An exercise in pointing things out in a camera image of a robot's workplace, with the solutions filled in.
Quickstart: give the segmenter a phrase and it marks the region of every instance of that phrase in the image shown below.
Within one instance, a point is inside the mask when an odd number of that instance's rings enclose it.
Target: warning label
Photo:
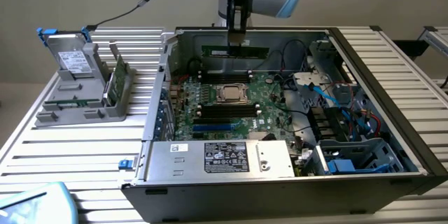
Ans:
[[[90,73],[92,69],[81,51],[58,52],[58,56],[72,73]]]
[[[204,170],[206,173],[249,171],[245,142],[204,143],[204,149]]]

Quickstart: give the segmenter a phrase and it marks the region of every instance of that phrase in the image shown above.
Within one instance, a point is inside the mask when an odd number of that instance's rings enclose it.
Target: motherboard chip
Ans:
[[[240,100],[240,89],[234,86],[224,87],[224,99],[225,101],[238,101]]]
[[[248,103],[245,84],[217,85],[214,89],[217,103]]]

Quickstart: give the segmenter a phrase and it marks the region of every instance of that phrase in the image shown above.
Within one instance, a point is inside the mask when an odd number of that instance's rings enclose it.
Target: green circuit board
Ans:
[[[216,86],[214,84],[201,84],[194,78],[189,78],[184,82],[184,91],[180,93],[180,99],[188,99],[188,105],[184,109],[176,109],[176,135],[177,141],[186,140],[226,140],[226,139],[249,139],[250,132],[273,133],[277,140],[292,142],[294,139],[293,133],[280,129],[276,125],[276,118],[281,122],[288,116],[285,112],[273,106],[269,99],[270,91],[274,84],[266,84],[265,79],[272,78],[266,74],[254,75],[250,83],[246,84],[248,104],[260,104],[261,114],[256,118],[233,118],[230,119],[232,130],[229,131],[204,131],[202,138],[193,138],[193,120],[197,119],[197,105],[216,104]]]

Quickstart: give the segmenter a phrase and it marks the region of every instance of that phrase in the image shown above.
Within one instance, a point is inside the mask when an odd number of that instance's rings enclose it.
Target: blue plastic object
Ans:
[[[48,47],[48,44],[45,42],[45,39],[44,39],[44,34],[42,34],[42,31],[41,31],[41,27],[37,28],[36,32],[37,32],[37,36],[38,36],[38,39],[41,41],[41,43],[44,44],[45,47]]]
[[[118,163],[118,170],[132,170],[132,160],[121,160]]]
[[[292,15],[292,12],[296,9],[298,0],[286,0],[285,4],[282,5],[276,18],[289,18]]]
[[[42,32],[44,35],[53,35],[57,34],[57,29],[50,28],[50,29],[45,29],[45,31]]]
[[[64,183],[49,183],[1,200],[0,223],[77,224],[77,209]]]
[[[85,36],[85,40],[86,42],[92,42],[92,38],[90,38],[90,34],[89,34],[89,31],[86,30],[86,28],[82,26],[81,28],[81,33],[84,34]]]
[[[382,164],[372,169],[354,169],[353,162],[349,159],[333,159],[326,163],[330,174],[366,174],[366,173],[385,173],[389,164]]]
[[[230,131],[230,124],[218,124],[218,125],[194,125],[193,131]]]

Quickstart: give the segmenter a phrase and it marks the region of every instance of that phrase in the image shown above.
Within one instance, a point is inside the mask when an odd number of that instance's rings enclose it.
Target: blue tab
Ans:
[[[41,31],[41,27],[37,28],[36,32],[37,32],[37,36],[38,36],[38,39],[41,41],[41,43],[44,44],[45,47],[48,47],[48,44],[45,42],[45,39],[44,39],[44,35],[42,35],[42,31]]]
[[[45,29],[45,31],[44,31],[44,35],[53,35],[53,34],[56,34],[57,33],[57,29]]]
[[[132,160],[121,160],[118,163],[118,170],[132,170]]]
[[[92,42],[90,34],[89,34],[89,31],[86,30],[85,26],[82,26],[82,28],[81,28],[81,33],[85,36],[86,42]]]
[[[354,166],[349,159],[333,159],[328,163],[330,173],[354,173]]]

